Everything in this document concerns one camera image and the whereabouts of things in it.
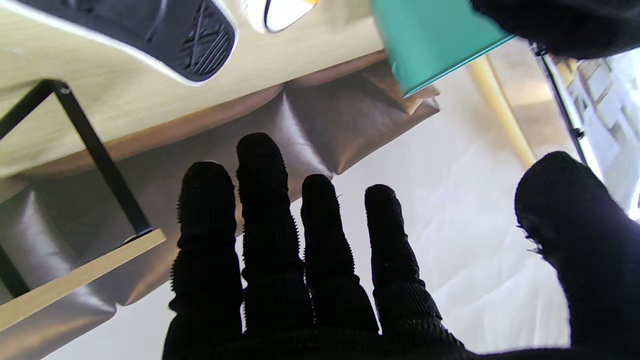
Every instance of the fingertip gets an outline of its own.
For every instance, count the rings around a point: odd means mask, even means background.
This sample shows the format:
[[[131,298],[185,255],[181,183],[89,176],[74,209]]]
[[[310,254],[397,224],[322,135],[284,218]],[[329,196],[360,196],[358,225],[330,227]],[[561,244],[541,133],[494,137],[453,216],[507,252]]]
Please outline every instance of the fingertip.
[[[278,145],[266,133],[251,133],[245,135],[238,141],[236,152],[238,160],[243,161],[247,155],[254,155],[261,152],[277,152],[280,154]]]
[[[213,161],[194,163],[182,178],[178,199],[179,246],[204,241],[198,236],[216,229],[224,235],[236,231],[236,195],[225,168]]]
[[[364,195],[365,209],[367,218],[371,222],[371,218],[387,217],[402,219],[402,205],[396,196],[396,192],[387,185],[376,184],[368,187]]]
[[[340,205],[338,204],[335,187],[324,175],[309,175],[302,183],[302,208],[300,215],[305,226],[313,226],[328,215],[337,215],[340,220]]]

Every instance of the metal frame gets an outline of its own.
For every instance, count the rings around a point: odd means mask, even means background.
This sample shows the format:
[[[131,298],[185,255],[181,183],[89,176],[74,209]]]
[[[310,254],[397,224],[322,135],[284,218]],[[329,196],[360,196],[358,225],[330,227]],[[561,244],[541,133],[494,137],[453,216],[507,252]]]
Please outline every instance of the metal frame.
[[[84,114],[73,91],[71,91],[69,85],[64,81],[45,79],[31,89],[31,91],[0,119],[0,140],[20,124],[21,121],[42,104],[51,94],[56,94],[58,101],[86,146],[89,155],[93,158],[93,162],[102,175],[102,178],[107,182],[120,208],[125,213],[131,226],[133,226],[136,236],[132,240],[150,233],[152,228],[147,216],[142,212],[142,208],[131,192],[131,189],[127,186],[122,174],[113,163],[111,156],[109,156],[100,138],[93,130],[89,119]],[[9,290],[14,297],[18,297],[29,291],[26,283],[1,248],[0,278],[2,278],[7,290]]]
[[[538,62],[540,64],[540,67],[542,67],[542,69],[545,71],[548,82],[553,88],[554,97],[556,98],[556,104],[560,109],[560,114],[563,117],[564,124],[566,125],[567,131],[569,132],[569,137],[571,138],[571,141],[573,142],[573,145],[578,152],[578,156],[580,156],[580,160],[583,164],[589,166],[589,164],[587,164],[587,158],[585,157],[584,151],[582,150],[582,146],[580,144],[580,139],[584,138],[584,132],[583,130],[574,127],[573,123],[571,122],[571,115],[569,115],[569,111],[567,110],[566,104],[564,103],[564,100],[562,98],[562,94],[560,93],[559,86],[561,85],[558,85],[556,77],[553,75],[553,72],[551,71],[547,60],[544,57],[539,56]]]

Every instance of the finger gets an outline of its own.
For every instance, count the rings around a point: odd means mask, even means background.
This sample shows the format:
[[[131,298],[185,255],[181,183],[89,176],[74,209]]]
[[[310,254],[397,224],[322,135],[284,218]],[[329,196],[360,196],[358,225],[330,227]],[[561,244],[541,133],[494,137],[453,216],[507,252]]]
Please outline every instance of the finger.
[[[213,162],[193,164],[182,181],[178,204],[180,252],[173,263],[176,312],[164,358],[196,353],[242,332],[242,283],[235,250],[236,198],[225,169]]]
[[[237,145],[244,217],[247,333],[265,334],[313,325],[313,311],[298,255],[298,230],[289,210],[287,171],[266,134]]]
[[[440,324],[438,307],[420,279],[396,193],[388,186],[374,185],[365,193],[365,207],[373,296],[383,334],[424,331],[434,340],[460,344]]]
[[[305,273],[316,325],[377,333],[376,315],[354,273],[335,188],[326,176],[305,179],[301,215],[305,226]]]
[[[557,271],[573,347],[635,349],[640,336],[640,225],[588,167],[565,152],[523,176],[516,217]]]

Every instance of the floor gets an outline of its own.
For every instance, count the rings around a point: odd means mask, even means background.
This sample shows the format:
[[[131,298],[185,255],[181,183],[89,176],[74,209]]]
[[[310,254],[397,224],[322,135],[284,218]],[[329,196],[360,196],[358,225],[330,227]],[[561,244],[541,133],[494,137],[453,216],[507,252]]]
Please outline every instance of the floor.
[[[538,157],[571,151],[566,129],[527,45],[512,42],[492,60]],[[494,352],[568,343],[567,310],[555,272],[527,249],[513,195],[525,171],[467,69],[437,87],[442,112],[376,151],[334,184],[356,272],[371,296],[364,190],[393,187],[406,232],[444,324],[467,348]],[[300,224],[300,201],[292,212]],[[47,360],[159,359],[173,314],[168,284]]]

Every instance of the brown leather cushion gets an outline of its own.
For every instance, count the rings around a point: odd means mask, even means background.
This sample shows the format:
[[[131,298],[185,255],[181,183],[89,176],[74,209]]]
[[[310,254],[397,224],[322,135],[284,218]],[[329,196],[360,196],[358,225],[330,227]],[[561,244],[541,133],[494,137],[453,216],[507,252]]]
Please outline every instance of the brown leather cushion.
[[[435,100],[428,98],[420,99],[408,115],[397,99],[367,76],[377,74],[378,79],[394,83],[388,66],[385,60],[330,83],[285,87],[300,124],[330,171],[343,173],[440,111]]]

